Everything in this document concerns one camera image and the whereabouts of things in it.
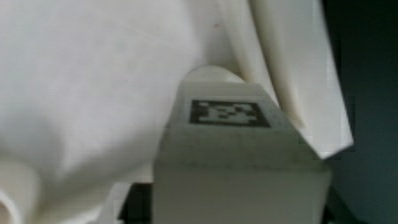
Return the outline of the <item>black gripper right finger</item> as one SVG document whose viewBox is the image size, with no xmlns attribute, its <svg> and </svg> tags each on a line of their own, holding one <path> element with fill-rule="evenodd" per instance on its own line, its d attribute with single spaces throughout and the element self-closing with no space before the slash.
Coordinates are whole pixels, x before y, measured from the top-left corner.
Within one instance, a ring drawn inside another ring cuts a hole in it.
<svg viewBox="0 0 398 224">
<path fill-rule="evenodd" d="M 359 220 L 343 202 L 336 189 L 329 190 L 323 224 L 359 224 Z"/>
</svg>

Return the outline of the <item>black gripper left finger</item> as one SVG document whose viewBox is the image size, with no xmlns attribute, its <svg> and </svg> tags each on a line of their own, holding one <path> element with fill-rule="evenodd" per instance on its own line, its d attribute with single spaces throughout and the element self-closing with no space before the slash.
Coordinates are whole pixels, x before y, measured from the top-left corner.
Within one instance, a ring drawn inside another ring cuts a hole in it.
<svg viewBox="0 0 398 224">
<path fill-rule="evenodd" d="M 153 224 L 153 184 L 137 183 L 130 187 L 119 220 L 123 224 Z"/>
</svg>

